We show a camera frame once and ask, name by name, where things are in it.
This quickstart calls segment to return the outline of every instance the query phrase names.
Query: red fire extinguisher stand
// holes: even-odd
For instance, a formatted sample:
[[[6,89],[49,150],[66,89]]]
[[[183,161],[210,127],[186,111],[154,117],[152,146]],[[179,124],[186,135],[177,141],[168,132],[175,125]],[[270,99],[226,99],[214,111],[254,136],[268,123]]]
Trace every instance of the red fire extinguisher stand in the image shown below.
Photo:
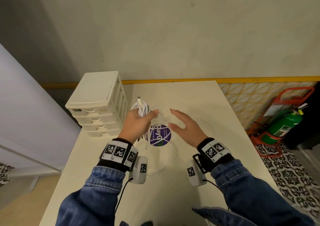
[[[286,99],[286,100],[282,100],[282,96],[283,94],[285,94],[286,92],[288,91],[294,91],[294,90],[308,90],[307,93],[304,95],[304,96],[294,96],[292,97],[291,99]],[[269,108],[273,105],[294,105],[296,107],[302,105],[306,99],[314,92],[314,87],[311,87],[311,86],[307,86],[307,87],[295,87],[295,88],[288,88],[284,91],[282,91],[271,103],[270,105],[268,106],[268,109],[266,109],[266,111],[269,110]],[[279,148],[278,146],[278,143],[284,138],[283,137],[276,137],[270,133],[268,133],[266,130],[263,131],[261,134],[259,134],[258,136],[255,136],[255,131],[257,129],[257,126],[260,124],[260,122],[262,121],[263,117],[265,115],[265,112],[258,118],[258,120],[256,121],[256,123],[254,123],[252,125],[252,127],[249,129],[249,131],[247,132],[247,135],[249,136],[251,142],[253,143],[254,147],[256,148],[256,145],[258,144],[263,144],[265,146],[269,146],[269,147],[275,147],[277,149],[277,151],[279,152],[278,154],[275,154],[275,155],[262,155],[260,154],[260,152],[257,150],[258,154],[261,156],[261,157],[265,157],[265,158],[268,158],[268,157],[278,157],[278,156],[281,156],[282,155],[282,151],[281,149]],[[270,144],[266,144],[264,143],[261,138],[264,136],[264,135],[268,135],[269,137],[273,138],[273,139],[276,139],[277,142],[273,145],[270,145]]]

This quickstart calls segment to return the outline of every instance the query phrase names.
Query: wooden floor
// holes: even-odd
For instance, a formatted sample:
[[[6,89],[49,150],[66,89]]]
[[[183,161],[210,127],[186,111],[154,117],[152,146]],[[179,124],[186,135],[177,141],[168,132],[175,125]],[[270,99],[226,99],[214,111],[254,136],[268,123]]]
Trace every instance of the wooden floor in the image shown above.
[[[0,210],[0,226],[38,226],[59,178],[60,175],[41,177],[32,192]]]

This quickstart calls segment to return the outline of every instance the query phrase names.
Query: blue denim cuff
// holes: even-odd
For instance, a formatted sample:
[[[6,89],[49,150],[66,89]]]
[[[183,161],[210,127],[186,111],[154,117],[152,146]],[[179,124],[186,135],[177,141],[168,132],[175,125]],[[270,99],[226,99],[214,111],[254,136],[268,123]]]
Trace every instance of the blue denim cuff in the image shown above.
[[[91,175],[85,182],[85,186],[98,186],[114,191],[121,191],[125,173],[113,168],[95,166]]]
[[[238,159],[234,159],[225,164],[220,164],[211,172],[211,176],[216,180],[217,186],[219,188],[223,187],[238,176],[247,175],[250,175],[250,172],[242,165],[241,161]]]

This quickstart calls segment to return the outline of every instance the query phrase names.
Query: denim jacket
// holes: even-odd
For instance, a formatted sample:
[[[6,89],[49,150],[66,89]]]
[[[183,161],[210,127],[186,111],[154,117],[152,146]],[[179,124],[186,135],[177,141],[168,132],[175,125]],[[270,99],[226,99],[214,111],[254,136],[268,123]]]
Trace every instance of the denim jacket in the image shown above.
[[[220,164],[211,172],[231,211],[192,208],[216,226],[314,225],[313,220],[291,207],[268,183],[255,178],[238,159]],[[56,226],[114,225],[114,211],[125,173],[96,166],[85,185],[63,200]],[[146,222],[143,226],[152,225]]]

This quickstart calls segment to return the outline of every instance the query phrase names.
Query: green fire extinguisher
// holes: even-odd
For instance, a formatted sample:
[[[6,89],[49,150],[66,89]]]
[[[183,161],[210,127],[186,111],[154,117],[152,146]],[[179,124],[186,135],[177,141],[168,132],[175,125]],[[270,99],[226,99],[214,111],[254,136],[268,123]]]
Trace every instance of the green fire extinguisher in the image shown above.
[[[303,112],[298,109],[297,111],[292,111],[289,114],[283,115],[282,117],[273,121],[269,127],[266,128],[267,132],[275,137],[283,137],[292,128],[297,126],[302,121]],[[271,138],[269,135],[264,135],[261,140],[266,143],[273,145],[277,142],[276,139]]]

